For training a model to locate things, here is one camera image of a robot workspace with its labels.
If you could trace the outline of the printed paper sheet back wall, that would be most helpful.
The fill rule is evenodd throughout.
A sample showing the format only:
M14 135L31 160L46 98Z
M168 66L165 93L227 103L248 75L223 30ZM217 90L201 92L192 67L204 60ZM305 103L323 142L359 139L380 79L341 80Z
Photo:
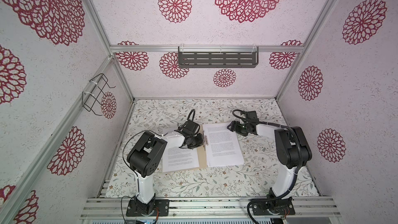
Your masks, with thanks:
M228 167L243 165L244 158L237 134L227 129L229 123L203 124L203 134L207 136L205 146L207 166Z

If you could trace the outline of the beige file folder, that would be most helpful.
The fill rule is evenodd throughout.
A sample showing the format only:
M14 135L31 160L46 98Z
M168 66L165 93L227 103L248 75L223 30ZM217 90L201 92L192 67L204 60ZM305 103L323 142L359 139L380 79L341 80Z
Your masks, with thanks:
M203 125L200 128L200 132L203 134ZM205 150L205 146L200 146L198 148L195 148L198 152L198 157L199 157L199 164L200 167L198 169L206 169L206 168L210 168L207 166L207 159L206 159L206 150Z

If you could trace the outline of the printed paper sheet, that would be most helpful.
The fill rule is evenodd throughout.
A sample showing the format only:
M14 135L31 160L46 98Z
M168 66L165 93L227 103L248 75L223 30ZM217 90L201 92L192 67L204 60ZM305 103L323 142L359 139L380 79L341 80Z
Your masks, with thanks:
M167 141L166 149L162 156L162 172L176 172L192 170L200 167L196 149L180 148L185 137L176 132L174 128L162 131L162 137Z

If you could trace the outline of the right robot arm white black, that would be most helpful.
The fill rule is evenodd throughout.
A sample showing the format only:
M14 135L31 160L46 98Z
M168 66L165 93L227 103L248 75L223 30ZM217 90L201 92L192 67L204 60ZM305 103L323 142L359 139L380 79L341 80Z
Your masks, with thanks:
M302 128L263 121L232 121L227 129L242 136L253 134L275 141L280 167L269 195L271 199L286 198L296 184L299 171L312 159L312 151Z

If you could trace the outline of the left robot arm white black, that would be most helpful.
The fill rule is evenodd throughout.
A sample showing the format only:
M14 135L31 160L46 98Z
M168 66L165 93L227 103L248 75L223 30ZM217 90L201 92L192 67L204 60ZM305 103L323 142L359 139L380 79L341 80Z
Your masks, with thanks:
M197 148L202 145L200 125L192 120L163 135L144 131L125 159L126 165L136 174L137 201L148 205L154 200L153 174L160 163L163 172L199 168Z

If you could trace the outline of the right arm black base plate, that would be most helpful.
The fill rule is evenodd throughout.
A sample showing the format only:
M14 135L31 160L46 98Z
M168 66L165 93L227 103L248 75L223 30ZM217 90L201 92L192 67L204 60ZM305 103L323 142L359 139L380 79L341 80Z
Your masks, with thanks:
M252 209L253 214L255 216L262 216L262 215L294 215L295 214L295 209L293 207L292 197L288 198L283 198L283 199L277 199L273 200L273 198L276 198L276 195L270 191L266 198L264 199L252 199L248 205L247 209L248 211Z

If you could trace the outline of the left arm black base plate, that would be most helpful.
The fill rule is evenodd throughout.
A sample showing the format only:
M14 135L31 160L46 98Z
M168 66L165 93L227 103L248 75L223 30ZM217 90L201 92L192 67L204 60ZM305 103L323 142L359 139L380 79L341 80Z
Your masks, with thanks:
M169 215L170 200L161 200L153 197L149 203L142 203L136 197L129 200L127 217L164 217Z

